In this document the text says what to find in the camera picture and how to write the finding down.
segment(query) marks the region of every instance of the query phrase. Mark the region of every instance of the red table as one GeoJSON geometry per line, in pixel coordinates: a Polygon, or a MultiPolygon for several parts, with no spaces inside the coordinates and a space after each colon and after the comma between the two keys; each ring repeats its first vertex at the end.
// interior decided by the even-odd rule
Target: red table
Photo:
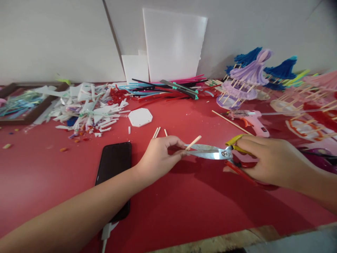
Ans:
{"type": "MultiPolygon", "coordinates": [[[[206,101],[156,102],[145,106],[153,121],[131,127],[130,135],[129,120],[121,118],[102,138],[90,135],[89,141],[80,143],[69,140],[69,132],[55,129],[59,122],[38,125],[26,133],[24,127],[19,132],[14,131],[16,126],[3,127],[0,146],[13,146],[0,149],[0,237],[93,187],[105,145],[130,140],[134,165],[161,126],[159,137],[165,136],[165,128],[186,143],[202,135],[200,143],[224,147],[242,132],[211,112],[222,111],[215,99],[206,101]],[[69,151],[62,153],[61,148],[69,151]]],[[[125,109],[138,106],[130,102],[125,109]]],[[[246,102],[243,108],[273,111],[267,102],[246,102]]],[[[305,143],[285,127],[285,119],[266,116],[262,123],[271,137],[284,137],[295,145],[305,143]]],[[[329,144],[330,149],[337,150],[334,141],[329,144]]],[[[286,235],[337,221],[306,196],[287,189],[266,192],[237,175],[223,173],[222,168],[223,161],[194,156],[179,162],[166,176],[132,197],[130,214],[111,232],[106,252],[147,252],[263,225],[273,225],[280,235],[286,235]]],[[[100,252],[100,247],[96,237],[83,252],[100,252]]]]}

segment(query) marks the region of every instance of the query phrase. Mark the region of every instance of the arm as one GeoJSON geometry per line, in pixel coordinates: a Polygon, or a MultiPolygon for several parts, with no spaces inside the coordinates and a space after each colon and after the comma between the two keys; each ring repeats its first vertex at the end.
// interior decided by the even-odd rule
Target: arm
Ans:
{"type": "Polygon", "coordinates": [[[136,193],[164,176],[186,154],[178,137],[152,139],[140,162],[33,218],[0,240],[0,252],[78,252],[136,193]]]}
{"type": "Polygon", "coordinates": [[[313,165],[285,140],[244,135],[237,144],[259,158],[255,168],[245,169],[251,177],[300,192],[337,214],[337,175],[313,165]]]}

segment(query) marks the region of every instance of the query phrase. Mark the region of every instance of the black smartphone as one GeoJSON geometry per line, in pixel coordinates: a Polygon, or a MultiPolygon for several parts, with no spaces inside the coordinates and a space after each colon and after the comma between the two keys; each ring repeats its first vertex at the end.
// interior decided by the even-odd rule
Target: black smartphone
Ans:
{"type": "MultiPolygon", "coordinates": [[[[131,148],[132,145],[129,142],[112,144],[103,148],[95,185],[103,183],[131,168],[131,148]]],[[[130,200],[110,222],[117,222],[125,219],[129,212],[130,200]]]]}

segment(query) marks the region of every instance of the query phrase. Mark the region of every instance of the hot glue gun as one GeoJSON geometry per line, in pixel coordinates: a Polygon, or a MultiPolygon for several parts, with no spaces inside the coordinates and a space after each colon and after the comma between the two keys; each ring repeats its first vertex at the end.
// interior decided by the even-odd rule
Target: hot glue gun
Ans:
{"type": "Polygon", "coordinates": [[[245,127],[252,126],[256,136],[269,137],[268,130],[262,125],[258,118],[262,116],[259,111],[248,111],[248,110],[231,110],[226,113],[222,113],[229,116],[232,119],[238,118],[245,122],[245,127]]]}

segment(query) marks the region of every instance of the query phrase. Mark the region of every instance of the left hand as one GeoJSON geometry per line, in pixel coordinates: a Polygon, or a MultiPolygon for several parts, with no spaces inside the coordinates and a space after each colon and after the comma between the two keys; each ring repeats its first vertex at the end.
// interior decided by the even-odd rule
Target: left hand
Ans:
{"type": "Polygon", "coordinates": [[[185,143],[176,136],[151,139],[145,154],[136,165],[137,170],[151,183],[155,182],[187,155],[184,145],[185,143]],[[169,155],[167,149],[174,145],[182,150],[169,155]]]}

